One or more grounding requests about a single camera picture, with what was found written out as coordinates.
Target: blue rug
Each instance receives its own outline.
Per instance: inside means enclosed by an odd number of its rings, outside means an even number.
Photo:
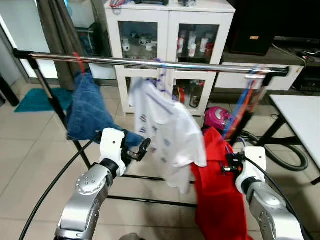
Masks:
[[[63,110],[66,110],[71,103],[72,92],[64,88],[52,88],[52,92],[59,99]],[[25,95],[14,112],[47,112],[53,110],[45,91],[42,88],[33,88]]]

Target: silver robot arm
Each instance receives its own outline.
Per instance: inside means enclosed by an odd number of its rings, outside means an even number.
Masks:
[[[56,240],[91,240],[100,207],[108,197],[113,179],[122,176],[131,160],[141,161],[148,151],[148,138],[134,153],[124,145],[123,131],[105,128],[102,132],[99,163],[83,173],[75,183],[75,192],[65,206],[55,231]]]
[[[263,173],[246,158],[266,170],[266,151],[259,146],[248,146],[243,152],[229,155],[230,166],[222,170],[240,170],[235,184],[238,191],[246,195],[250,212],[260,226],[263,240],[303,240],[300,223],[288,211],[283,197],[266,183]]]

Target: curtain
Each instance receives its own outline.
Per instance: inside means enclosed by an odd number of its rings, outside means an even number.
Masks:
[[[50,52],[72,55],[85,52],[68,13],[64,0],[37,0],[38,12]],[[74,75],[79,69],[76,62],[55,61],[58,81],[62,88],[74,90]]]

